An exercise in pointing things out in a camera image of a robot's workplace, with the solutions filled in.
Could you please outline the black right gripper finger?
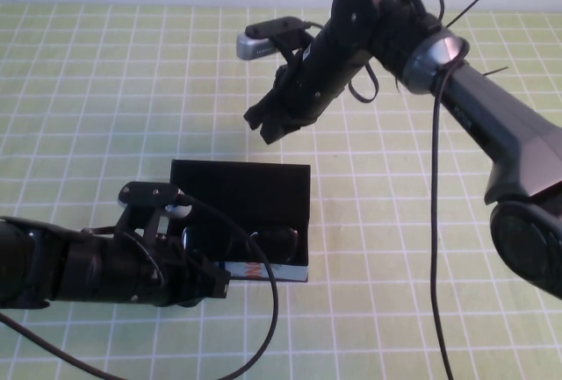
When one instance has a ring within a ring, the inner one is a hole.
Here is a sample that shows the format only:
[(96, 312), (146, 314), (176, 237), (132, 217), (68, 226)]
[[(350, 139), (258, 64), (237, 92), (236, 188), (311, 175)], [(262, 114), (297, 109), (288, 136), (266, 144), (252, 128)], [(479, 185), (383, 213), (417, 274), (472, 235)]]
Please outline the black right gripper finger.
[(251, 130), (255, 130), (267, 121), (273, 121), (277, 117), (279, 97), (280, 95), (277, 91), (270, 90), (260, 101), (246, 110), (244, 119)]
[(263, 117), (260, 135), (266, 144), (281, 140), (284, 136), (298, 131), (303, 126), (301, 118), (286, 113), (267, 113)]

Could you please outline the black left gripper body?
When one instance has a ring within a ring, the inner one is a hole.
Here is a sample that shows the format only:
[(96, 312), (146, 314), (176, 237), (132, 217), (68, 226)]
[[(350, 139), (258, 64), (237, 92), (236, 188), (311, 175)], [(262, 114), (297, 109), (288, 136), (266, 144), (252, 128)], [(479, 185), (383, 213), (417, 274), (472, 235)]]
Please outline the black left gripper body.
[(184, 242), (157, 233), (152, 240), (132, 230), (114, 236), (133, 256), (134, 268), (125, 271), (126, 297), (132, 304), (193, 307), (216, 297), (216, 267)]

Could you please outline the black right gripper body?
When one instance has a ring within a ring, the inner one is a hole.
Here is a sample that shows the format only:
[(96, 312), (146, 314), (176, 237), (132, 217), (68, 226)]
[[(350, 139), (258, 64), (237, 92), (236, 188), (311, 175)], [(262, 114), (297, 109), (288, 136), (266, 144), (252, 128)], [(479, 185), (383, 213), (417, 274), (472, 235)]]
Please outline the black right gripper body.
[(275, 83), (273, 126), (297, 131), (313, 124), (370, 59), (368, 51), (340, 41), (333, 29), (322, 29)]

